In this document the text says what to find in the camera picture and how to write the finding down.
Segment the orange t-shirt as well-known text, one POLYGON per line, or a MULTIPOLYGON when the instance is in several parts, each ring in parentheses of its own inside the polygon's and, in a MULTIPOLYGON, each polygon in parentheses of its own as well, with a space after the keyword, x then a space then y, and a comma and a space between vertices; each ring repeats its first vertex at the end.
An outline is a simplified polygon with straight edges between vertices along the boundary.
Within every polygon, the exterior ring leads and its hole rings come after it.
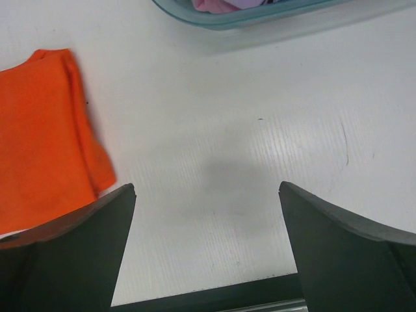
POLYGON ((75 211, 115 182, 69 49, 39 49, 1 72, 2 234, 75 211))

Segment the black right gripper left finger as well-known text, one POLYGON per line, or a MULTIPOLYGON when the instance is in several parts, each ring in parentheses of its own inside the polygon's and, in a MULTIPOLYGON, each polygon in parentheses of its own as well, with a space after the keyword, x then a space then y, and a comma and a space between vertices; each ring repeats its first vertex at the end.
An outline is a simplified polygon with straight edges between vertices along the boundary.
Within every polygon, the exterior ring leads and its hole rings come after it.
POLYGON ((136 194, 95 202, 1 239, 2 311, 109 311, 136 194))

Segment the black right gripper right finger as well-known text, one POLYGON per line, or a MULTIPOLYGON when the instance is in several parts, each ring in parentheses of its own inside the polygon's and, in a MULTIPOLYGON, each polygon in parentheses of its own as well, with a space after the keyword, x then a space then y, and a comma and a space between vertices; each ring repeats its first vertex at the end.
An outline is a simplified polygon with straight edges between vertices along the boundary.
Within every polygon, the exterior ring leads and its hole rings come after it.
POLYGON ((415 234, 289 182, 279 199, 309 311, 414 311, 415 234))

